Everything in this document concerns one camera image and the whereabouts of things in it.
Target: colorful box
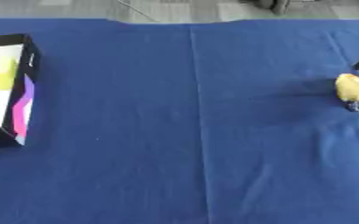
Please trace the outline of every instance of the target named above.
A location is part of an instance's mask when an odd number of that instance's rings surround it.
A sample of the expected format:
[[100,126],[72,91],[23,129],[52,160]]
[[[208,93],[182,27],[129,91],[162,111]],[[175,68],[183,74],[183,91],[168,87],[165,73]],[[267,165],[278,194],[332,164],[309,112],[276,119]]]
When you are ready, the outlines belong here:
[[39,60],[28,35],[0,36],[0,148],[25,145]]

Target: open box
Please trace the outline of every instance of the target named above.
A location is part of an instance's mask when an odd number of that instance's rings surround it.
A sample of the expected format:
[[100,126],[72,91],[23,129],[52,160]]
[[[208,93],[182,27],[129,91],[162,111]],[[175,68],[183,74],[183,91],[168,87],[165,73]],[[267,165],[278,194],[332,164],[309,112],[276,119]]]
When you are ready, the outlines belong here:
[[28,35],[0,36],[0,148],[25,144],[39,59]]

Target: gray floor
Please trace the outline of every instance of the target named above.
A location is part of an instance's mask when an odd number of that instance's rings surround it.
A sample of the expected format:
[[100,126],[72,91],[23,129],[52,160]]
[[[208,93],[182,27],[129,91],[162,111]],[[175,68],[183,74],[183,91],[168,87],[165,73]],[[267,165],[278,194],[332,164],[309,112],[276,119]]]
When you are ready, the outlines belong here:
[[359,0],[292,3],[284,16],[243,0],[0,0],[0,18],[108,18],[130,23],[209,23],[253,18],[359,18]]

